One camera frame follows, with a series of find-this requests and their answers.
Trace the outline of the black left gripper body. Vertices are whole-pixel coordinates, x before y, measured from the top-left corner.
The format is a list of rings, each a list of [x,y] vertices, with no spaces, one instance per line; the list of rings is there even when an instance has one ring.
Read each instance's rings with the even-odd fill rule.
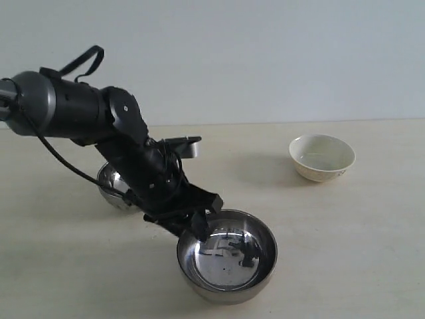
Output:
[[[113,139],[96,149],[129,186],[118,192],[138,206],[144,219],[165,229],[188,229],[197,210],[189,205],[189,181],[182,158],[163,140],[146,139],[142,146]]]

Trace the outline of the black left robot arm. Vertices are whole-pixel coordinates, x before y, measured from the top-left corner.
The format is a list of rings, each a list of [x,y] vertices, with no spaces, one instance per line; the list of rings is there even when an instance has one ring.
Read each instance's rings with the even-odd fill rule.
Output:
[[[65,138],[94,146],[127,185],[125,191],[101,188],[174,235],[188,231],[205,241],[207,213],[222,209],[219,195],[193,185],[183,171],[182,161],[200,137],[153,139],[135,97],[124,89],[94,88],[46,68],[24,71],[1,80],[1,120],[42,143]]]

